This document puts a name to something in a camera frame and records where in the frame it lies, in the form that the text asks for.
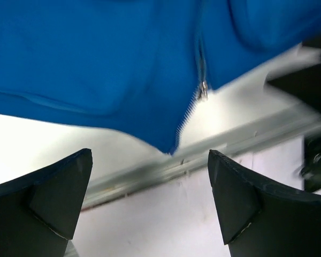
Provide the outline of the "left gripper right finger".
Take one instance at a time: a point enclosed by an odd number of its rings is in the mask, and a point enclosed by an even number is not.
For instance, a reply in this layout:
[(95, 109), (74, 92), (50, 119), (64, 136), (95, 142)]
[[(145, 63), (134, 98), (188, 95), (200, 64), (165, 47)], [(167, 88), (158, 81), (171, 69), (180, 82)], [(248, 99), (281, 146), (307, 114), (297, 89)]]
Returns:
[(321, 256), (321, 195), (256, 173), (211, 150), (208, 172), (231, 256)]

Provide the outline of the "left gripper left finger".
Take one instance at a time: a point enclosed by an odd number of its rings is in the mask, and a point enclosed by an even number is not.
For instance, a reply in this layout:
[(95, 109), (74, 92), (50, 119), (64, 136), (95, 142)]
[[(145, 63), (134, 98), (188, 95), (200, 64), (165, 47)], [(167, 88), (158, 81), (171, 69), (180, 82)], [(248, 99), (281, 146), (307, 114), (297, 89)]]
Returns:
[(82, 149), (0, 184), (0, 257), (64, 256), (93, 167)]

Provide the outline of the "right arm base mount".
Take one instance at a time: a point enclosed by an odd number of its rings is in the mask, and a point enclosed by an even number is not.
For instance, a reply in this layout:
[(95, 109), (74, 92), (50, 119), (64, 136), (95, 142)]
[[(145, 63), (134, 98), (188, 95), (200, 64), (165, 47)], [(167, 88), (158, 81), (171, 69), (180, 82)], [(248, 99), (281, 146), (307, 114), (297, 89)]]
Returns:
[(304, 139), (304, 162), (299, 175), (303, 179), (304, 191), (321, 190), (321, 134)]

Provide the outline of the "blue zip jacket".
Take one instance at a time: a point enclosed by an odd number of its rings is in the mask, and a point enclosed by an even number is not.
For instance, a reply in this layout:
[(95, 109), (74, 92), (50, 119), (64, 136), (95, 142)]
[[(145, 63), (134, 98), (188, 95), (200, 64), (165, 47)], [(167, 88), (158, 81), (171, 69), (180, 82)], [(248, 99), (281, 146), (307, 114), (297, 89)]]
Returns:
[(321, 34), (321, 1), (0, 1), (0, 115), (173, 154), (197, 99)]

